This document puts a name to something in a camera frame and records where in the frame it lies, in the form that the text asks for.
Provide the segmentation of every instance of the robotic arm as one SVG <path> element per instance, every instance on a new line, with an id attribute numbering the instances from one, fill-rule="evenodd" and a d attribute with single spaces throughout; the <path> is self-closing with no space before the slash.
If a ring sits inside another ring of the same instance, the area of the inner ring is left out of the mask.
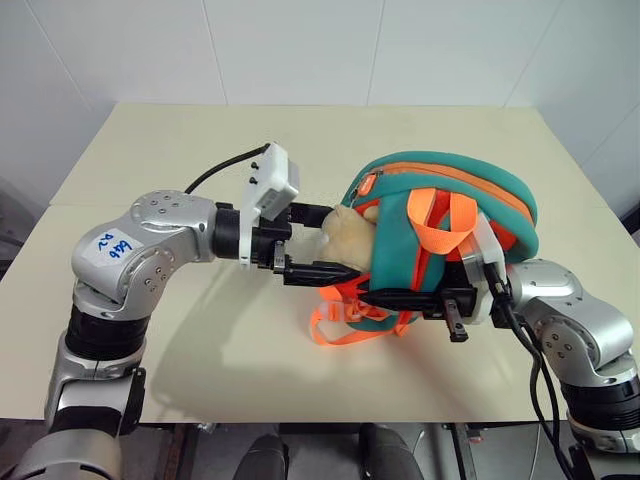
<path id="1" fill-rule="evenodd" d="M 323 286 L 359 275 L 341 264 L 292 261 L 285 252 L 291 223 L 318 228 L 331 209 L 291 203 L 297 170 L 277 145 L 252 166 L 255 176 L 240 210 L 155 191 L 80 240 L 72 258 L 71 319 L 59 339 L 45 407 L 50 433 L 5 478 L 121 479 L 117 438 L 133 431 L 142 412 L 146 328 L 182 265 L 237 259 L 273 270 L 286 285 Z M 532 326 L 561 381 L 576 438 L 599 450 L 640 452 L 640 383 L 629 322 L 557 264 L 529 261 L 506 274 L 515 312 Z M 466 279 L 464 288 L 456 275 L 445 280 L 428 298 L 378 291 L 363 300 L 429 310 L 430 317 L 445 317 L 452 340 L 463 340 L 455 336 L 464 333 L 456 320 L 471 315 L 475 292 Z M 498 315 L 494 323 L 505 326 Z"/>

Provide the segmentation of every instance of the handwritten label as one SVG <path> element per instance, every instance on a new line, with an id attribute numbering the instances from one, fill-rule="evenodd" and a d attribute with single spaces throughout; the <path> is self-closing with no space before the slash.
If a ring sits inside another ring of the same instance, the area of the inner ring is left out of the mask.
<path id="1" fill-rule="evenodd" d="M 141 246 L 142 243 L 135 238 L 112 228 L 93 239 L 82 256 L 96 267 L 118 265 Z"/>

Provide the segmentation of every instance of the beige plush toy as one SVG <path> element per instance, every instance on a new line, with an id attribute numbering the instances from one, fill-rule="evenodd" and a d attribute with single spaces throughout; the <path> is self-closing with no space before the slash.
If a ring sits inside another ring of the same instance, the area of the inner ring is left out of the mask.
<path id="1" fill-rule="evenodd" d="M 320 250 L 320 260 L 337 262 L 360 272 L 371 269 L 378 207 L 369 207 L 360 216 L 352 208 L 338 205 L 322 223 L 328 242 Z"/>

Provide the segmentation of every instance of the beige tabletop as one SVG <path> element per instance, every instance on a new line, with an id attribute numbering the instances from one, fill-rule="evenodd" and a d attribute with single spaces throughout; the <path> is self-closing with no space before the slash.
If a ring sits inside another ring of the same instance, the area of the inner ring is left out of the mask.
<path id="1" fill-rule="evenodd" d="M 540 256 L 570 268 L 640 330 L 640 250 L 535 110 L 121 105 L 0 284 L 0 417 L 42 417 L 71 308 L 70 255 L 83 233 L 140 194 L 183 189 L 268 140 L 300 166 L 299 199 L 308 202 L 337 202 L 364 163 L 398 150 L 453 151 L 509 169 L 538 200 Z M 237 202 L 246 177 L 239 165 L 198 193 Z M 311 257 L 313 233 L 296 233 L 296 258 Z M 312 289 L 231 261 L 180 269 L 148 330 L 143 421 L 534 418 L 529 358 L 490 321 L 468 327 L 463 344 L 449 342 L 442 322 L 421 321 L 403 338 L 322 348 L 308 334 L 319 301 Z"/>

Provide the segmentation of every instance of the white tile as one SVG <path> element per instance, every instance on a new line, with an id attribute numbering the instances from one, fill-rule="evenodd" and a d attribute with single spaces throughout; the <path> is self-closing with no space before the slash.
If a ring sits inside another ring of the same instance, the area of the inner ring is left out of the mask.
<path id="1" fill-rule="evenodd" d="M 225 103 L 200 0 L 29 1 L 92 102 Z"/>
<path id="2" fill-rule="evenodd" d="M 382 0 L 205 0 L 229 103 L 366 102 Z"/>
<path id="3" fill-rule="evenodd" d="M 618 217 L 640 203 L 639 132 L 637 107 L 582 167 Z"/>
<path id="4" fill-rule="evenodd" d="M 387 0 L 373 104 L 503 105 L 558 0 Z"/>
<path id="5" fill-rule="evenodd" d="M 637 0 L 566 0 L 509 105 L 536 105 L 582 163 L 637 103 L 639 58 Z"/>
<path id="6" fill-rule="evenodd" d="M 46 207 L 104 118 L 78 94 L 22 1 L 0 2 L 0 176 Z"/>

